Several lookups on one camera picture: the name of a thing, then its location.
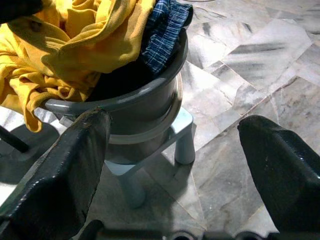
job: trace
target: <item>clothing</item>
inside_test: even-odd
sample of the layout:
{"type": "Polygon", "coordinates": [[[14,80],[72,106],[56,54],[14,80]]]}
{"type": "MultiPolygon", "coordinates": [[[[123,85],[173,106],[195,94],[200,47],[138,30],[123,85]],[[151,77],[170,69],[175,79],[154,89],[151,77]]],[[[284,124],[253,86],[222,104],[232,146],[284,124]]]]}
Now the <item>clothing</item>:
{"type": "Polygon", "coordinates": [[[42,0],[43,10],[0,27],[0,105],[42,128],[43,101],[83,102],[98,82],[132,61],[155,0],[42,0]]]}
{"type": "Polygon", "coordinates": [[[176,0],[158,0],[156,3],[145,26],[139,56],[153,75],[167,67],[179,33],[192,14],[191,5],[176,0]]]}

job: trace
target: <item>marble floor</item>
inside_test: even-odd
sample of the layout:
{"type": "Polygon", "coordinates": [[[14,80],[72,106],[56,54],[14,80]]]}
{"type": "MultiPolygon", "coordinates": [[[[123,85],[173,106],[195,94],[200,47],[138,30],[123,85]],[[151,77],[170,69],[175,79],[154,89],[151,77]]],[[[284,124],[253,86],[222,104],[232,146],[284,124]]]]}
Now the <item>marble floor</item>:
{"type": "MultiPolygon", "coordinates": [[[[320,154],[320,2],[179,2],[194,7],[181,74],[183,106],[194,116],[195,162],[174,164],[171,146],[140,170],[147,198],[135,210],[104,168],[88,221],[196,235],[277,231],[255,188],[237,125],[248,115],[265,116],[295,131],[320,154]]],[[[22,116],[0,111],[0,125],[8,130],[23,124],[22,116]]],[[[40,114],[58,124],[49,113],[40,114]]],[[[6,194],[12,189],[8,186],[6,194]]]]}

